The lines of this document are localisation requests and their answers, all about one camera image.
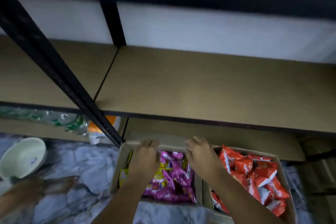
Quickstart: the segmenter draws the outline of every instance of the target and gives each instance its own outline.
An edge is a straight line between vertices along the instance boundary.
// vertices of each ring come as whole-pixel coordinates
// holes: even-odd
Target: cardboard box
[[[131,132],[125,139],[119,150],[119,157],[113,174],[111,193],[118,191],[119,174],[120,170],[126,168],[127,158],[131,151],[133,151],[141,141],[143,140],[159,140],[160,146],[157,148],[159,151],[179,151],[185,152],[185,137],[166,135],[166,134],[154,134],[154,133],[137,133]],[[203,205],[203,188],[202,179],[194,172],[193,188],[195,192],[196,204],[193,203],[180,203],[174,205],[189,205],[189,206],[202,206]],[[147,198],[142,198],[141,201],[153,202],[158,204],[171,204],[168,201],[154,201]]]
[[[220,152],[222,150],[222,146],[214,146],[213,147],[216,153]],[[235,148],[235,147],[230,147],[231,149],[238,151],[242,153],[243,155],[247,155],[248,153],[251,153],[253,155],[257,156],[262,156],[262,157],[269,157],[272,158],[272,161],[276,163],[277,165],[277,173],[276,176],[279,179],[281,185],[286,189],[286,191],[289,193],[290,197],[285,200],[286,202],[286,211],[284,214],[280,217],[284,222],[288,224],[296,223],[296,213],[295,213],[295,208],[294,208],[294,203],[292,199],[292,195],[283,171],[283,168],[281,166],[280,160],[277,156],[273,154],[268,154],[268,153],[263,153],[259,151],[250,151],[250,150],[245,150],[245,149],[240,149],[240,148]],[[225,223],[225,224],[233,224],[233,220],[230,217],[230,215],[217,211],[214,209],[214,205],[211,200],[211,189],[207,185],[206,182],[203,183],[203,204],[204,207],[207,207],[213,211],[213,216],[211,217],[211,221],[215,223]]]

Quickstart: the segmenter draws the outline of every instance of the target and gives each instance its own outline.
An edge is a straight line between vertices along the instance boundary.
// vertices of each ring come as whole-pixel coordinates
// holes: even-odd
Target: white wall
[[[19,0],[53,39],[112,43],[99,2]],[[265,58],[336,63],[336,23],[118,3],[126,43]]]

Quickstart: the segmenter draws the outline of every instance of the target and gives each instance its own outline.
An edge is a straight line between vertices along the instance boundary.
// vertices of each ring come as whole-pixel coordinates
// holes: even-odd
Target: hand
[[[153,179],[160,166],[160,154],[156,148],[159,141],[142,141],[134,150],[128,167],[128,179],[137,180],[146,185]]]
[[[211,184],[219,172],[225,172],[221,160],[204,138],[194,136],[186,143],[190,147],[185,154],[191,168],[207,183]]]
[[[45,196],[45,182],[37,177],[27,178],[13,185],[3,197],[8,199],[8,203],[15,209],[37,205]]]

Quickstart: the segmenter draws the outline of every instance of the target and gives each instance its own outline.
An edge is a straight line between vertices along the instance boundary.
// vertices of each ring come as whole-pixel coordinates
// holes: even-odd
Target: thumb
[[[192,166],[194,164],[194,159],[193,159],[193,153],[191,152],[191,150],[186,149],[185,150],[185,156],[187,157],[188,162]]]

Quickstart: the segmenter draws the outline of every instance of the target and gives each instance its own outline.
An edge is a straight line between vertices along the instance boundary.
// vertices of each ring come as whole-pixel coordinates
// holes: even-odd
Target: floor
[[[0,157],[23,137],[0,133]],[[84,142],[45,140],[48,157],[38,173],[45,179],[79,175],[79,186],[67,195],[49,195],[27,212],[19,223],[90,223],[107,205],[109,187],[118,158],[118,149],[111,145],[90,145]],[[305,203],[303,189],[294,167],[282,162],[297,211],[297,223],[313,223]],[[162,206],[139,203],[133,223],[207,223],[208,209],[186,206]]]

